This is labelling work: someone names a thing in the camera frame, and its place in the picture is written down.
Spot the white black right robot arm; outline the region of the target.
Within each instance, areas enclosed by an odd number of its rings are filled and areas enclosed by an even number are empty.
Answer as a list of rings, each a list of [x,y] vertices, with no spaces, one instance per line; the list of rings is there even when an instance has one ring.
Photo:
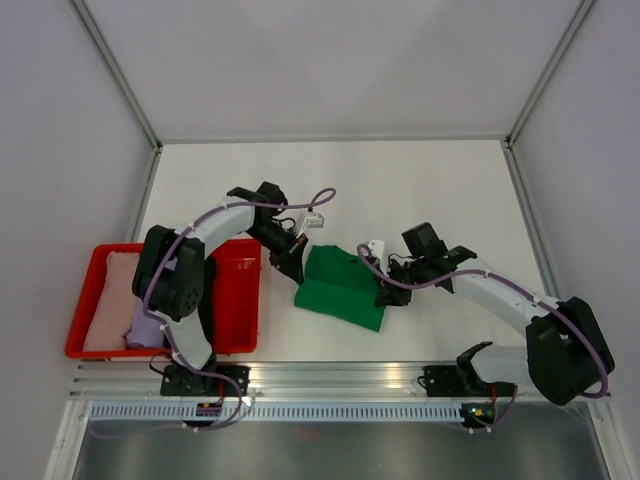
[[[403,232],[402,238],[409,255],[401,260],[387,253],[381,241],[358,249],[375,271],[376,306],[406,306],[413,292],[439,287],[480,305],[524,340],[521,346],[483,341],[459,354],[454,385],[462,393],[479,396],[492,386],[524,386],[559,406],[608,393],[615,361],[586,301],[531,292],[473,250],[447,247],[428,222]]]

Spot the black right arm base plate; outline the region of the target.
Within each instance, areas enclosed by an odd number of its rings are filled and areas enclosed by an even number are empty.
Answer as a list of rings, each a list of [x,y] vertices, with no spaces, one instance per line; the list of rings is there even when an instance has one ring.
[[[511,397],[515,385],[505,382],[487,383],[476,378],[465,378],[454,364],[432,364],[422,368],[418,378],[428,397],[498,398]]]

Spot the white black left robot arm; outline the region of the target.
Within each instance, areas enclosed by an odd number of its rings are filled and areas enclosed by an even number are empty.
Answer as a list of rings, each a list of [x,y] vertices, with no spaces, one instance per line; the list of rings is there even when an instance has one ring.
[[[151,227],[144,239],[132,283],[142,311],[160,324],[171,348],[171,362],[162,373],[164,396],[210,396],[231,391],[217,371],[212,346],[213,252],[227,240],[248,233],[269,252],[271,265],[302,284],[305,234],[282,226],[278,216],[288,201],[276,184],[263,182],[257,190],[230,190],[215,212],[177,230]]]

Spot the green t shirt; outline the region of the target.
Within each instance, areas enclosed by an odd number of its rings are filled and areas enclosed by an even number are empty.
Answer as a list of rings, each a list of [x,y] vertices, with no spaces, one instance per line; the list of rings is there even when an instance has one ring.
[[[294,306],[379,332],[384,307],[375,300],[378,284],[361,260],[335,245],[314,245]]]

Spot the pink rolled t shirt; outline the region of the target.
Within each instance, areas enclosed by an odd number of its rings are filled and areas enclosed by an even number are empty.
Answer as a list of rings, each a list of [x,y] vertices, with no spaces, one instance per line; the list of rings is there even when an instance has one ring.
[[[137,297],[132,282],[138,265],[138,253],[112,252],[106,260],[106,277],[83,350],[120,351],[127,347]]]

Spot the lavender rolled t shirt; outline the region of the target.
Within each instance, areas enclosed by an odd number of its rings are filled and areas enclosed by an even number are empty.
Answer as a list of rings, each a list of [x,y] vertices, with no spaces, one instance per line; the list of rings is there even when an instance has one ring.
[[[146,315],[140,299],[136,300],[133,322],[127,333],[126,345],[129,349],[160,349],[164,347],[165,335],[162,324]]]

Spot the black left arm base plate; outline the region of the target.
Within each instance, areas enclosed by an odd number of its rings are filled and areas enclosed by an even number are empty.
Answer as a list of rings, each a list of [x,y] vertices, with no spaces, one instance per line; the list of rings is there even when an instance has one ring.
[[[170,364],[162,372],[160,395],[164,397],[238,397],[249,385],[249,368],[244,365],[217,365],[215,376],[195,374],[178,364]]]

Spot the aluminium frame post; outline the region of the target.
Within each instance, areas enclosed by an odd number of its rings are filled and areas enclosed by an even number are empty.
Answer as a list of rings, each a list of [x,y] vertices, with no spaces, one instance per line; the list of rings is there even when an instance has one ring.
[[[84,0],[70,0],[68,1],[68,5],[85,31],[98,57],[106,68],[109,77],[116,86],[116,89],[122,96],[136,125],[152,150],[158,152],[162,147],[162,142],[144,112],[88,2]]]
[[[578,2],[551,55],[528,94],[524,105],[514,120],[509,133],[505,137],[505,143],[510,149],[514,148],[517,140],[522,135],[539,101],[560,69],[562,62],[597,4],[597,0],[580,0]]]

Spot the red plastic bin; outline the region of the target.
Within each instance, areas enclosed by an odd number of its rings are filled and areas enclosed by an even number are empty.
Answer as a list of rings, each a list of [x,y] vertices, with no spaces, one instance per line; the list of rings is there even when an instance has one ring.
[[[84,348],[87,333],[107,277],[111,253],[139,253],[140,243],[103,244],[95,247],[67,336],[65,355],[71,359],[143,358],[159,352],[153,348]],[[211,254],[216,271],[211,287],[212,345],[218,354],[251,353],[258,336],[261,246],[255,240],[229,240]]]

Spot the aluminium mounting rail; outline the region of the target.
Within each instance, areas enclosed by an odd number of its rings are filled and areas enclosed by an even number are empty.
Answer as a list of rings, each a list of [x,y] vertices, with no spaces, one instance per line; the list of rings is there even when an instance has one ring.
[[[265,401],[403,401],[426,396],[417,383],[431,362],[249,362],[247,393]],[[160,397],[161,376],[145,362],[80,362],[66,387],[70,399]]]

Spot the aluminium frame post right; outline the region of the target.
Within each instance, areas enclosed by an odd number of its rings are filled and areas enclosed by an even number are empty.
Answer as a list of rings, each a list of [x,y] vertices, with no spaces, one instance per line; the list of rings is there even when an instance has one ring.
[[[580,0],[578,2],[551,55],[528,94],[524,105],[514,120],[509,133],[505,137],[505,143],[510,149],[514,148],[517,140],[522,135],[539,101],[560,69],[562,62],[597,4],[597,0]]]

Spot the aluminium frame post left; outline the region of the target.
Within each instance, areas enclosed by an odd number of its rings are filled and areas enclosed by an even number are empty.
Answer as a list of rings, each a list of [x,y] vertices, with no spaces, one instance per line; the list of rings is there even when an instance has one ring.
[[[162,147],[162,142],[144,112],[88,2],[84,0],[70,0],[68,1],[68,5],[85,31],[98,57],[106,68],[109,77],[116,86],[116,89],[122,96],[136,125],[152,150],[158,152]]]

